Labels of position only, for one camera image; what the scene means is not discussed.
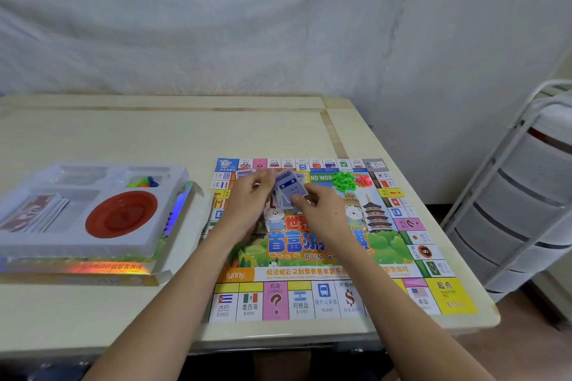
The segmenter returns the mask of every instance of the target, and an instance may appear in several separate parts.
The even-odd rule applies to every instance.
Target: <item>game board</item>
[[[382,159],[219,158],[201,240],[222,217],[236,171],[249,168],[292,168],[307,172],[311,182],[335,185],[355,238],[426,313],[477,313]],[[278,210],[272,201],[251,237],[231,251],[214,289],[211,323],[368,316],[346,271],[311,233],[304,216]]]

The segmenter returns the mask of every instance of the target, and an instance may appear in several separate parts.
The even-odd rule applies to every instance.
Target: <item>hand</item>
[[[240,240],[260,217],[275,179],[276,171],[273,169],[238,178],[231,190],[231,196],[226,199],[226,207],[217,226],[224,225],[232,229],[233,234],[236,231]]]
[[[302,211],[308,226],[319,240],[334,251],[344,243],[355,241],[346,218],[346,205],[332,188],[304,184],[309,195],[292,195],[292,204]]]

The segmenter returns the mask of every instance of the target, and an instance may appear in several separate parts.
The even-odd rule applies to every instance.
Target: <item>forearm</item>
[[[377,334],[403,381],[490,381],[493,378],[405,294],[350,237],[334,253],[368,309]],[[412,353],[415,363],[411,361]]]
[[[237,232],[216,226],[84,380],[176,380]]]

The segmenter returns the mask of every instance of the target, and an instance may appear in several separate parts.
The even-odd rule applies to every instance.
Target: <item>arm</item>
[[[308,200],[292,196],[292,203],[347,270],[400,377],[404,381],[493,381],[363,250],[349,230],[343,199],[331,188],[305,187]],[[415,364],[411,364],[412,349]]]
[[[178,378],[218,274],[232,247],[260,216],[274,179],[274,171],[239,178],[224,216],[209,236],[97,360],[84,381]]]

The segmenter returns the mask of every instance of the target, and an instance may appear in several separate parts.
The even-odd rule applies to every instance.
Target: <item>left hand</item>
[[[237,232],[238,241],[256,223],[274,187],[276,171],[253,172],[236,180],[217,226]]]

